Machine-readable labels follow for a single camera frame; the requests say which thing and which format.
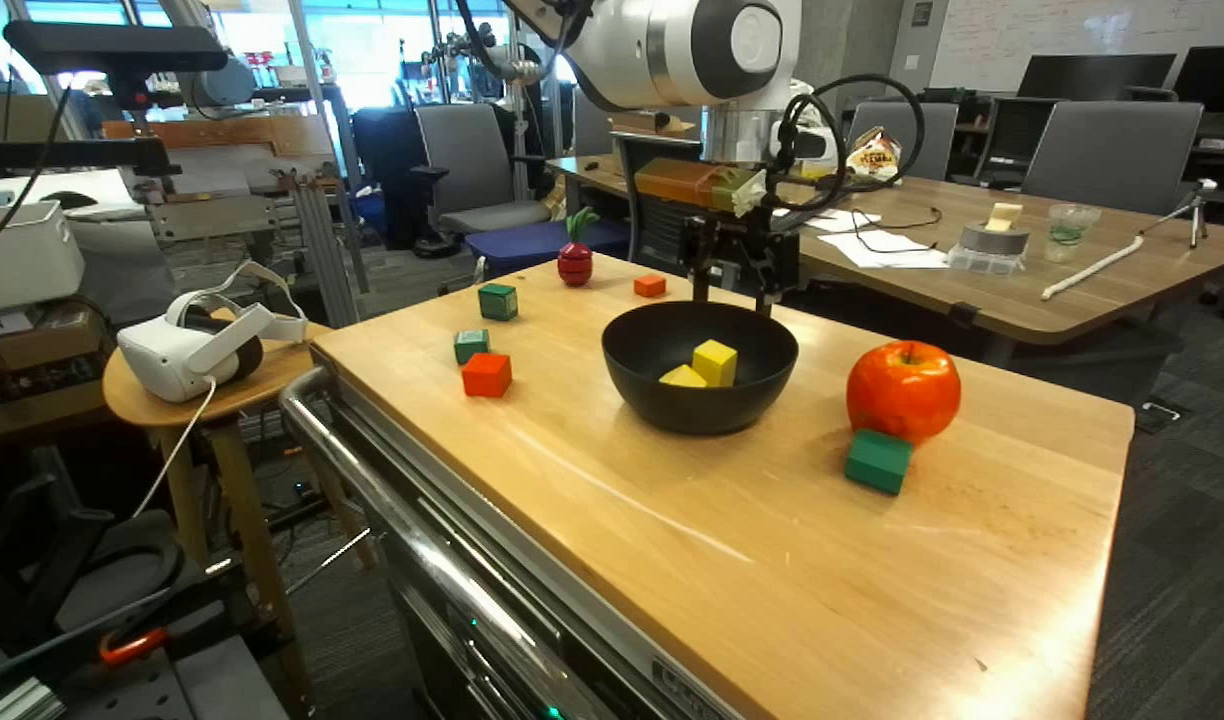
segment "paper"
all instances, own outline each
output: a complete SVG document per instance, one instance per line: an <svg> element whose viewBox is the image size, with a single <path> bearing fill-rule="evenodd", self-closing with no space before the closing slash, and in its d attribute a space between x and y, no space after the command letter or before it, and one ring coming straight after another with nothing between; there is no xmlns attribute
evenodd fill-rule
<svg viewBox="0 0 1224 720"><path fill-rule="evenodd" d="M875 228L865 213L820 213L809 220L824 245L843 254L855 269L949 269L941 250Z"/></svg>

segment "green cube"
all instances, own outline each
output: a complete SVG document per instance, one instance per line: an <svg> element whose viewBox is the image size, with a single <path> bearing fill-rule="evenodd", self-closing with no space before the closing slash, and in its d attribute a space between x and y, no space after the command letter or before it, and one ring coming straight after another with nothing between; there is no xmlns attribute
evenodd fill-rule
<svg viewBox="0 0 1224 720"><path fill-rule="evenodd" d="M488 322L520 318L520 293L513 286L479 286L479 318Z"/></svg>
<svg viewBox="0 0 1224 720"><path fill-rule="evenodd" d="M875 487L886 495L895 495L906 486L914 445L880 431L855 431L850 445L843 478L851 486Z"/></svg>
<svg viewBox="0 0 1224 720"><path fill-rule="evenodd" d="M462 328L451 338L451 357L463 365L468 357L488 353L488 328Z"/></svg>

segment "black bowl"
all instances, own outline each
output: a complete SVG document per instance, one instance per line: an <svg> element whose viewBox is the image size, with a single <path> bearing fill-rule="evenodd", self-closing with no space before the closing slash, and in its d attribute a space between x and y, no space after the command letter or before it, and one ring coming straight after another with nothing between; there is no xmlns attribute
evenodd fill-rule
<svg viewBox="0 0 1224 720"><path fill-rule="evenodd" d="M676 389L660 375L720 342L735 349L732 389ZM723 437L755 423L802 360L802 342L774 318L735 305L645 305L603 328L618 394L642 419L682 437Z"/></svg>

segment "box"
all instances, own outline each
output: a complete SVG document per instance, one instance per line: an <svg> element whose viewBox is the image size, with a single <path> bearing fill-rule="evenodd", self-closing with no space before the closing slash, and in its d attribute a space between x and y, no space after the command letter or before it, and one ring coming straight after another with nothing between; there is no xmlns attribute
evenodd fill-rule
<svg viewBox="0 0 1224 720"><path fill-rule="evenodd" d="M76 296L80 286L85 254L73 242L61 204L19 204L9 232L0 238L0 309Z"/></svg>

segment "yellow block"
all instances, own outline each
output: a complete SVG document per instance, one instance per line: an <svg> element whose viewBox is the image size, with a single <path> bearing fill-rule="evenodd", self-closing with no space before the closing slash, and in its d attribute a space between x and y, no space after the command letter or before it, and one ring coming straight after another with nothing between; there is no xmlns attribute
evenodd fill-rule
<svg viewBox="0 0 1224 720"><path fill-rule="evenodd" d="M707 389L732 389L735 379L735 349L720 342L704 342L692 349L692 368L704 375Z"/></svg>
<svg viewBox="0 0 1224 720"><path fill-rule="evenodd" d="M676 389L707 389L704 375L690 365L671 368L660 375L660 386L676 386Z"/></svg>

